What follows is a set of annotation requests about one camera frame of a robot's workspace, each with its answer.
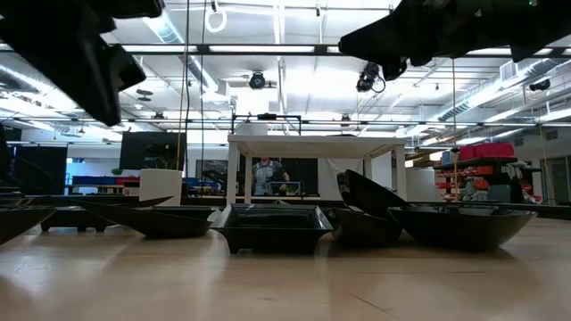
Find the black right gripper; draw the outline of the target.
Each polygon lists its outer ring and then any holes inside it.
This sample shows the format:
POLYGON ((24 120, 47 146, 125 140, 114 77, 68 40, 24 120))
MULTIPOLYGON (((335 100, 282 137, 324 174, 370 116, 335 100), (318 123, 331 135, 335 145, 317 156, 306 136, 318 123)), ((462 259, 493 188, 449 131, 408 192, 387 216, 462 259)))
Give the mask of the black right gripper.
MULTIPOLYGON (((516 60, 516 17, 517 0, 401 0, 384 18, 342 36, 338 49, 357 58, 418 57, 423 65, 438 56, 505 46, 516 60)), ((385 81, 394 81, 407 60, 381 66, 385 81)))

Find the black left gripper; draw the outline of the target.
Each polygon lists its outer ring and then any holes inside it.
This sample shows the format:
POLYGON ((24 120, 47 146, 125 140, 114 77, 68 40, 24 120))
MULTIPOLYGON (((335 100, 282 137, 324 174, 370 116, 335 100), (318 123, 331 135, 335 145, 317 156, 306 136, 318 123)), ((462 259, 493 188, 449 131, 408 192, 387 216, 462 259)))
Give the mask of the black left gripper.
POLYGON ((0 0, 0 39, 34 63, 81 109, 106 126, 120 121, 119 45, 106 0, 0 0))

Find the black square mini plate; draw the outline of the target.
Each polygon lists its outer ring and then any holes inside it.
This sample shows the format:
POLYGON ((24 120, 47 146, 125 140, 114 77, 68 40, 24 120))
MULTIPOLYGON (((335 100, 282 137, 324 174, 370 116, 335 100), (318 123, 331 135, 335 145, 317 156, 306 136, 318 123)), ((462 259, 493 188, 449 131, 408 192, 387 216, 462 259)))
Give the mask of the black square mini plate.
POLYGON ((106 227, 112 226, 112 222, 99 218, 82 208, 60 208, 40 226, 43 232, 48 232, 51 227, 75 227, 80 233, 85 233, 88 228, 102 233, 106 227))
POLYGON ((318 206, 230 204, 211 223, 229 251, 312 254, 319 239, 334 230, 318 206))

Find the black teardrop mini plate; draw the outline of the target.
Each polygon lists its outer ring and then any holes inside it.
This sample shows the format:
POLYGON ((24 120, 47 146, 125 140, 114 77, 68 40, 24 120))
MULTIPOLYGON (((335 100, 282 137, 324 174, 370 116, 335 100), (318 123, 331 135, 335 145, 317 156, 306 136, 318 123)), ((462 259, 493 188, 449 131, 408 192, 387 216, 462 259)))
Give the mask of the black teardrop mini plate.
POLYGON ((337 243, 351 247, 385 247, 398 242, 402 228, 392 220, 366 213, 332 208, 332 236, 337 243))
POLYGON ((150 239, 202 236, 208 232, 211 226, 210 220, 185 218, 123 205, 96 202, 77 202, 77 204, 99 218, 133 229, 150 239))
POLYGON ((337 174, 336 181, 344 204, 352 210, 392 220, 388 208, 409 206, 396 193, 351 169, 337 174))

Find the black overhead light bar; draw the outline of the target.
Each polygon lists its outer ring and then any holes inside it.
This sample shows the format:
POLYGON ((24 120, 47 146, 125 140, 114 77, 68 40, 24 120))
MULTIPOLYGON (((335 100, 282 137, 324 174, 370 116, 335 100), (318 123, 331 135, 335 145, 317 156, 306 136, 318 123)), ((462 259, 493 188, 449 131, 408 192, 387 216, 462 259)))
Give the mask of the black overhead light bar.
MULTIPOLYGON (((283 55, 283 56, 344 56, 337 45, 179 45, 179 44, 122 44, 137 55, 176 55, 189 52, 198 55, 283 55)), ((466 58, 509 58, 508 47, 480 49, 466 53, 466 58)), ((531 57, 571 58, 571 47, 546 47, 531 57)))

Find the black display screen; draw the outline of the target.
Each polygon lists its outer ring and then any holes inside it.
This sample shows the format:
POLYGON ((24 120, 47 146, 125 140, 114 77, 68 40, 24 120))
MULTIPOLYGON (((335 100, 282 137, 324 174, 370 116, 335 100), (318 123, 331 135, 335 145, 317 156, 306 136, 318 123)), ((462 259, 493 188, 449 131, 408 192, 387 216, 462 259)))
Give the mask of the black display screen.
POLYGON ((186 138, 179 133, 124 132, 120 148, 120 168, 140 170, 145 156, 178 156, 178 170, 185 165, 186 138))

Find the dark partition panel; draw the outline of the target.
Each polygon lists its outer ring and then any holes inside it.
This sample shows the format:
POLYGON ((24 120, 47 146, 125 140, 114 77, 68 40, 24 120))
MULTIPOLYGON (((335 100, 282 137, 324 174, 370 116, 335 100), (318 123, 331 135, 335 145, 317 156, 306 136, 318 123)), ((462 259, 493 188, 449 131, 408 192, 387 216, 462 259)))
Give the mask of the dark partition panel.
POLYGON ((67 152, 66 147, 18 146, 12 174, 28 193, 63 195, 67 152))

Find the small green plant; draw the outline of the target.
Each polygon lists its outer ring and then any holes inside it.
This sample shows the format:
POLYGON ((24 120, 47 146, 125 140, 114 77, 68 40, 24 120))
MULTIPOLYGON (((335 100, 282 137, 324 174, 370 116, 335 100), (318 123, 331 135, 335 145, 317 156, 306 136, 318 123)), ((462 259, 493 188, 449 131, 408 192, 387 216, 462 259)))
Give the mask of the small green plant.
POLYGON ((145 156, 143 162, 144 169, 168 169, 178 170, 179 157, 169 155, 145 156))

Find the white plant pot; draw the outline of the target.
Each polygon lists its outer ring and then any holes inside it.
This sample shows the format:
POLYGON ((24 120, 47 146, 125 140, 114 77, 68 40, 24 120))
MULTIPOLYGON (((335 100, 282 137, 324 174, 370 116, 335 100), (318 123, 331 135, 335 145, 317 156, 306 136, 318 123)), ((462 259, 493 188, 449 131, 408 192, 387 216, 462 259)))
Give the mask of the white plant pot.
POLYGON ((142 169, 140 171, 139 201, 163 198, 165 206, 179 206, 181 203, 183 173, 174 169, 142 169))

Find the white perforated riser shelf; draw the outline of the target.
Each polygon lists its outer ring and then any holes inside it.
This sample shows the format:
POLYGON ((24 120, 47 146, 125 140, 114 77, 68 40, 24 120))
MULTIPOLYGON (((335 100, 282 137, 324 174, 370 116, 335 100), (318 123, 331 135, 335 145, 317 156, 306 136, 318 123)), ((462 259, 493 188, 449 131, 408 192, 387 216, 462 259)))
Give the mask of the white perforated riser shelf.
POLYGON ((244 202, 252 201, 252 159, 254 157, 286 157, 310 159, 358 159, 364 161, 365 177, 372 178, 372 160, 395 152, 396 190, 407 198, 404 138, 358 136, 228 136, 227 204, 236 202, 237 162, 241 154, 246 159, 244 202))

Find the white hanging cloth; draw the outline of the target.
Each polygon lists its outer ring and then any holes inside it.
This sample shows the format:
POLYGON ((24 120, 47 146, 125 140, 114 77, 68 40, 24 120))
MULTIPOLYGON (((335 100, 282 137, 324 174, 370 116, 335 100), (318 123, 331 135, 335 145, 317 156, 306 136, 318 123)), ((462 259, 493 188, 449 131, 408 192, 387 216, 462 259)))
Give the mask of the white hanging cloth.
POLYGON ((363 160, 359 159, 318 159, 319 197, 325 201, 341 201, 337 185, 337 175, 351 169, 363 173, 363 160))

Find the storage rack with orange bins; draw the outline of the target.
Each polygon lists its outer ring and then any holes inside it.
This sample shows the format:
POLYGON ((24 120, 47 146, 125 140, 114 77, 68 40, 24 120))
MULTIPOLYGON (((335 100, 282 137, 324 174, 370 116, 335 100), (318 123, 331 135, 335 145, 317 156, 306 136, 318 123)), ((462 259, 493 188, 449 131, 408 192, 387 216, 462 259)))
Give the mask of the storage rack with orange bins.
POLYGON ((446 202, 507 202, 539 204, 533 175, 542 173, 517 158, 476 158, 451 161, 434 168, 435 187, 446 202))

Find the clear glass tank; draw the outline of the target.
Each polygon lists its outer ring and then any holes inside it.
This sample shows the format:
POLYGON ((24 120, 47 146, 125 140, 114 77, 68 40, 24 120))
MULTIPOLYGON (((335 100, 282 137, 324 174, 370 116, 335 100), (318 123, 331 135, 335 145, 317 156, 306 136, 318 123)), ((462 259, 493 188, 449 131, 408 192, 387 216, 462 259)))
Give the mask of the clear glass tank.
POLYGON ((269 195, 296 196, 301 193, 300 182, 275 181, 269 182, 269 195))

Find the person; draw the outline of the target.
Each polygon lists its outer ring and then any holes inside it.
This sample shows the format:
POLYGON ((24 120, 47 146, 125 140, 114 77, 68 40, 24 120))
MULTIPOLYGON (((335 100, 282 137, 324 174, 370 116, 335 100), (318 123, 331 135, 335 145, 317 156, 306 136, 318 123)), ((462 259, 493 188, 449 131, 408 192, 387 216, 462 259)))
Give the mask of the person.
POLYGON ((285 182, 290 181, 289 174, 282 164, 270 158, 261 158, 252 166, 252 179, 255 195, 272 195, 274 182, 282 182, 280 189, 286 188, 285 182))

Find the black aluminium table frame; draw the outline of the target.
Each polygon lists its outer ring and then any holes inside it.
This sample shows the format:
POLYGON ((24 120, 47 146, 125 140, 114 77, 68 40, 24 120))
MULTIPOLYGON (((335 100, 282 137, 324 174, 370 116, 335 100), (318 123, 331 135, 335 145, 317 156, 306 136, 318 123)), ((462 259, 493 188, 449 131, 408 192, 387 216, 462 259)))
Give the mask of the black aluminium table frame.
MULTIPOLYGON (((0 194, 0 205, 53 205, 65 206, 69 202, 97 202, 104 204, 139 204, 137 196, 126 195, 21 195, 21 194, 0 194)), ((342 201, 325 201, 311 198, 286 198, 286 203, 297 205, 318 205, 323 208, 344 208, 342 201)), ((224 198, 183 198, 182 205, 201 205, 212 207, 224 207, 226 205, 224 198)), ((561 220, 571 220, 571 206, 563 205, 537 205, 528 203, 489 203, 489 206, 496 206, 502 209, 513 210, 530 210, 535 211, 539 218, 553 218, 561 220)))

